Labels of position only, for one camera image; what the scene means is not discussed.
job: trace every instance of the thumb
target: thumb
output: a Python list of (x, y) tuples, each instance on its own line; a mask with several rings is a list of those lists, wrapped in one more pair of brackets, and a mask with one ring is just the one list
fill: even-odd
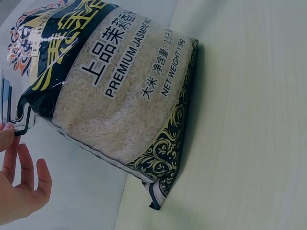
[(12, 123), (7, 123), (4, 129), (0, 132), (0, 152), (8, 149), (14, 141), (14, 126)]

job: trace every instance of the rice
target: rice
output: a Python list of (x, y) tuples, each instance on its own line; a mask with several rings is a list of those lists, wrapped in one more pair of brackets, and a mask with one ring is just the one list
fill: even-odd
[[(142, 97), (140, 91), (140, 88), (145, 86), (146, 77), (155, 76), (158, 79), (157, 88), (162, 88), (171, 63), (169, 58), (164, 68), (165, 73), (160, 76), (151, 71), (151, 64), (158, 54), (157, 48), (165, 45), (163, 42), (165, 28), (151, 23), (147, 37), (126, 80), (117, 92), (116, 98), (110, 101), (103, 95), (109, 78), (103, 78), (98, 87), (93, 87), (93, 77), (80, 71), (80, 65), (88, 64), (89, 60), (95, 58), (90, 54), (90, 48), (99, 39), (103, 29), (121, 12), (121, 9), (117, 9), (110, 13), (87, 40), (68, 74), (67, 81), (62, 86), (53, 122), (64, 128), (68, 135), (90, 144), (111, 158), (129, 163), (146, 150), (170, 116), (182, 88), (191, 47), (186, 46), (182, 53), (180, 68), (174, 77), (168, 98), (156, 93), (148, 101)], [(105, 76), (111, 76), (121, 54), (131, 44), (131, 39), (143, 20), (144, 17), (139, 16), (125, 35), (125, 40), (120, 43), (119, 50), (112, 64), (108, 66)], [(176, 46), (169, 48), (170, 55), (174, 53), (175, 48)]]

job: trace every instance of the table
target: table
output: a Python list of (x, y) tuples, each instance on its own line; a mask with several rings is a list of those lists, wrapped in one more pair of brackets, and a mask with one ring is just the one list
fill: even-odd
[(307, 1), (178, 0), (200, 47), (179, 178), (160, 211), (129, 176), (117, 230), (307, 229)]

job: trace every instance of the dragon logo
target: dragon logo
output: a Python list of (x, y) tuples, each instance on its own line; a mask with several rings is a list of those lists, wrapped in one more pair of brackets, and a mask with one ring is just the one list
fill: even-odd
[(40, 23), (40, 19), (46, 12), (57, 9), (68, 3), (68, 0), (60, 0), (59, 3), (40, 7), (35, 10), (25, 12), (17, 20), (16, 25), (11, 29), (11, 44), (8, 46), (8, 60), (13, 65), (15, 71), (20, 70), (20, 76), (29, 76), (31, 66), (32, 45), (29, 42), (29, 35), (33, 28)]

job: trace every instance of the plastic bag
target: plastic bag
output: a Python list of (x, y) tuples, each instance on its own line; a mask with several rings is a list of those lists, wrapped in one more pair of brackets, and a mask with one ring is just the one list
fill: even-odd
[(44, 119), (141, 179), (159, 210), (178, 172), (197, 46), (100, 0), (26, 12), (1, 60), (2, 121), (24, 135)]

